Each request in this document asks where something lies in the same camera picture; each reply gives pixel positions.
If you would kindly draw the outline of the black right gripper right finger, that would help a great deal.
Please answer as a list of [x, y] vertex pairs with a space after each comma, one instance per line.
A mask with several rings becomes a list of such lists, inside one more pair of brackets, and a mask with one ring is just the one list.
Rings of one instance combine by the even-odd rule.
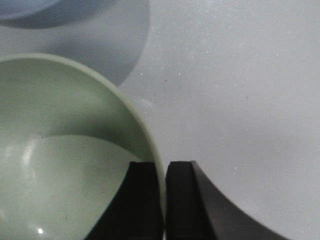
[[283, 240], [233, 204], [196, 161], [172, 161], [166, 173], [168, 240]]

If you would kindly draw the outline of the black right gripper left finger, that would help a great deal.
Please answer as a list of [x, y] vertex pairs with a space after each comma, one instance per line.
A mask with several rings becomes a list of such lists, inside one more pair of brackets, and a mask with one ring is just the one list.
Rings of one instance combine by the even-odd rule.
[[164, 220], [156, 166], [130, 162], [115, 197], [87, 240], [161, 240]]

